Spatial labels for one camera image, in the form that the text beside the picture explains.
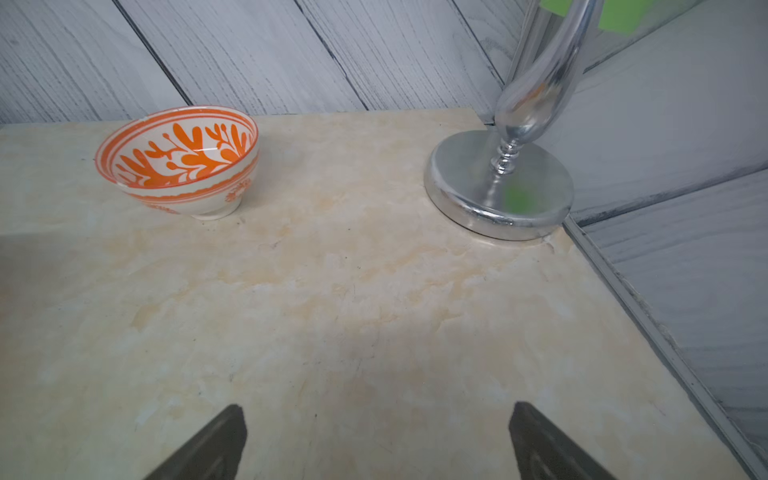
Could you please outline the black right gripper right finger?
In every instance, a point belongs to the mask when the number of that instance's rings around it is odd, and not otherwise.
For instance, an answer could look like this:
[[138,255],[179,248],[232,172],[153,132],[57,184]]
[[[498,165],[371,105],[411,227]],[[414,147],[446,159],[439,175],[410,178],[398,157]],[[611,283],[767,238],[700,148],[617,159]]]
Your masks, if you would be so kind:
[[516,402],[508,431],[520,478],[616,480],[529,402]]

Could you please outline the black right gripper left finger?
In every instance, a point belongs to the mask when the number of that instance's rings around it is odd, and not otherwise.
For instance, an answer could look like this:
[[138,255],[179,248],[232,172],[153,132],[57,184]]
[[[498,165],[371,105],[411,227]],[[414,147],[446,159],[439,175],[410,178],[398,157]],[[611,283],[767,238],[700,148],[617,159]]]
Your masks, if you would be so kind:
[[243,409],[230,404],[146,479],[235,479],[246,441]]

